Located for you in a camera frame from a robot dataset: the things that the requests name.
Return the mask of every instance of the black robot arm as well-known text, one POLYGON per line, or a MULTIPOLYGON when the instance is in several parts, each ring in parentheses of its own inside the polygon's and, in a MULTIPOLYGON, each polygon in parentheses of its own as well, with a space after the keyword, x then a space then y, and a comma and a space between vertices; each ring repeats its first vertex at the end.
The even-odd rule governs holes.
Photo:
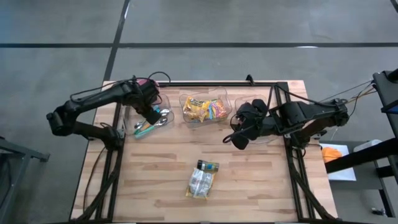
POLYGON ((259 136, 289 135, 293 147, 303 148, 311 136, 326 127, 347 123, 349 116, 345 102, 340 99, 322 104, 291 101, 268 111, 262 100, 253 100, 251 104, 245 103, 237 110, 238 123, 231 125, 234 133, 223 142, 232 141, 238 149, 244 149, 249 140, 256 140, 259 136))
POLYGON ((77 121, 77 117, 86 111, 107 105, 109 103, 121 103, 132 106, 138 114, 154 124, 160 118, 160 114, 152 109, 152 104, 159 94, 155 81, 132 78, 116 82, 107 90, 85 96, 79 99, 66 101, 54 112, 47 114, 52 133, 56 136, 68 136, 79 134, 85 138, 101 139, 107 149, 120 146, 118 132, 110 126, 102 128, 77 121))

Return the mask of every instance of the gray floor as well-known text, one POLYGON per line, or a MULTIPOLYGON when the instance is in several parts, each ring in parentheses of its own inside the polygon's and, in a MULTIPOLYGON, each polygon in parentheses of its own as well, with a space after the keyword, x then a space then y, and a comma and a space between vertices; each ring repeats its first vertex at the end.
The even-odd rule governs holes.
MULTIPOLYGON (((0 43, 111 43, 123 0, 0 0, 0 43)), ((397 42, 389 0, 135 0, 121 42, 397 42)), ((0 49, 0 135, 38 151, 20 189, 16 223, 66 221, 87 141, 51 134, 46 113, 76 91, 101 84, 110 49, 0 49)), ((112 80, 162 70, 173 80, 305 80, 309 97, 329 95, 397 68, 398 48, 119 49, 112 80)), ((351 97, 360 89, 341 97, 351 97)), ((335 140, 392 137, 377 95, 358 102, 335 140)), ((80 121, 91 123, 94 111, 80 121)), ((332 129, 324 138, 329 140, 332 129)), ((396 184, 387 180, 398 202, 396 184)), ((396 223, 370 215, 377 192, 334 190, 345 220, 396 223)))

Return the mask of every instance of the candy wrapper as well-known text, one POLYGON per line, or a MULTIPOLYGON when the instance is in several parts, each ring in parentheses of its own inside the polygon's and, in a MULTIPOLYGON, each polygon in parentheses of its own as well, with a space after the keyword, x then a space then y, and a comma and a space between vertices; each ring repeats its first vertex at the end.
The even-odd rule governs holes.
POLYGON ((192 96, 187 97, 183 107, 183 113, 192 120, 204 120, 225 118, 228 114, 220 99, 196 100, 192 96))
POLYGON ((185 196, 207 199, 213 185, 214 176, 214 173, 207 173, 194 168, 185 196))

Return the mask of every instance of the wooden table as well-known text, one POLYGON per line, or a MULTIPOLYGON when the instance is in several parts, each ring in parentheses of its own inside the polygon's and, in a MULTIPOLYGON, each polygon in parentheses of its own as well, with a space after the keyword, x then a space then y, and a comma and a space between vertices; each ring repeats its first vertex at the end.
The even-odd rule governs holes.
MULTIPOLYGON (((291 92, 307 97, 303 81, 287 82, 291 92)), ((239 97, 269 94, 268 87, 226 88, 233 106, 239 97)), ((187 127, 182 118, 179 96, 209 89, 212 88, 161 89, 161 93, 169 97, 175 114, 174 122, 168 124, 172 128, 141 140, 127 137, 114 222, 297 221, 282 137, 268 144, 252 144, 240 151, 232 144, 223 144, 221 141, 232 133, 229 119, 200 128, 187 127), (220 163, 220 171, 216 174, 208 200, 185 196, 198 159, 220 163)), ((98 108, 95 125, 100 122, 111 124, 115 105, 98 108)), ((272 99, 273 106, 276 106, 275 96, 272 99)), ((71 218, 82 214, 86 183, 102 148, 103 143, 99 140, 88 145, 71 218)), ((104 155, 91 181, 87 205, 100 189, 104 155)), ((337 217, 319 147, 307 147, 304 160, 312 192, 327 211, 337 217)), ((305 210, 302 192, 300 198, 305 210)))

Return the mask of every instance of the clear plastic bin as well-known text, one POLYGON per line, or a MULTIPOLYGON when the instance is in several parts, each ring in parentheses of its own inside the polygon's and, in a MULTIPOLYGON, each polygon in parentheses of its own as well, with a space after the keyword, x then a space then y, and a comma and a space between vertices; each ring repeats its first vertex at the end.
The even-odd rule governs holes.
POLYGON ((227 91, 223 87, 191 95, 182 94, 180 105, 184 121, 190 124, 209 124, 224 121, 232 112, 227 91))
POLYGON ((137 114, 134 108, 131 108, 128 119, 128 136, 134 136, 136 139, 149 138, 159 131, 165 131, 166 127, 170 127, 170 123, 174 120, 174 113, 169 98, 164 94, 160 94, 159 96, 158 102, 160 104, 155 105, 154 109, 163 114, 162 117, 154 125, 151 125, 144 117, 137 114))
MULTIPOLYGON (((235 100, 235 113, 237 112, 237 110, 239 109, 239 107, 240 107, 242 104, 244 104, 244 103, 246 103, 246 102, 251 104, 251 102, 252 102, 254 99, 263 100, 265 104, 268 103, 268 98, 265 97, 265 96, 263 96, 263 95, 253 95, 253 96, 244 96, 244 97, 240 97, 240 98, 237 98, 237 99, 235 100)), ((231 121, 232 124, 237 124, 238 122, 239 122, 239 121, 236 119, 236 117, 232 118, 232 121, 231 121)), ((249 145, 250 145, 250 144, 265 144, 265 143, 269 143, 269 142, 271 142, 271 141, 273 141, 273 140, 275 140, 275 139, 277 139, 277 138, 278 138, 278 136, 276 136, 276 135, 261 136, 261 137, 258 137, 258 138, 257 138, 256 140, 254 140, 254 141, 250 140, 250 141, 249 141, 249 145)))

